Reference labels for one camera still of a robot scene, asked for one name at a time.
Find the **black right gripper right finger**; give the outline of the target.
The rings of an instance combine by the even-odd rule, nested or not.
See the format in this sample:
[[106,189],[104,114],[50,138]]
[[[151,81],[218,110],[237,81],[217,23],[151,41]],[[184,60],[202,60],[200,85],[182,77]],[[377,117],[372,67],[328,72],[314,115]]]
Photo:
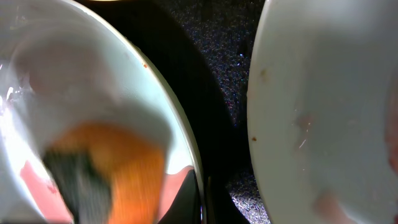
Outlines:
[[208,224],[249,224],[236,208],[223,183],[213,177],[207,180],[206,212]]

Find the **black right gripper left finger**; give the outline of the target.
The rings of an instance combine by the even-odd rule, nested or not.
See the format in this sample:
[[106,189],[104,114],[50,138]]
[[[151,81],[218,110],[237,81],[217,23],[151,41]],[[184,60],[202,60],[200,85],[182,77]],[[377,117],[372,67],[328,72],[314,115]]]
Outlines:
[[167,174],[158,219],[158,224],[201,223],[201,201],[193,169]]

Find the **orange green sponge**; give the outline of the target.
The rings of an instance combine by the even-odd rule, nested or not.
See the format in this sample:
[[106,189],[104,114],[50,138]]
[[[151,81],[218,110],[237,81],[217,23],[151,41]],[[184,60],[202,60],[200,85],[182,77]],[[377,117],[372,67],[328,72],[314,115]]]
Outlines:
[[111,123],[75,126],[42,158],[75,223],[154,223],[165,169],[161,144]]

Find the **mint green plate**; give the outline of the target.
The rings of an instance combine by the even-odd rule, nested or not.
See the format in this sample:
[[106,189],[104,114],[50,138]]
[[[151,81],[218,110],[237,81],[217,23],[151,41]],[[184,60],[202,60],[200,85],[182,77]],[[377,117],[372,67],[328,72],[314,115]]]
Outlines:
[[272,223],[396,223],[397,2],[266,1],[247,118]]

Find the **light green plate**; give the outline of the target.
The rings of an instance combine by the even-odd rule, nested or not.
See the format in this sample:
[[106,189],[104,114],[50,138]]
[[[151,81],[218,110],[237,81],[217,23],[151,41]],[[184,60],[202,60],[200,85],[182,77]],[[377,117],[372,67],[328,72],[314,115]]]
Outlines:
[[161,144],[160,200],[167,174],[193,169],[205,223],[192,130],[151,61],[75,1],[2,1],[2,223],[75,223],[42,158],[59,135],[89,122],[122,126]]

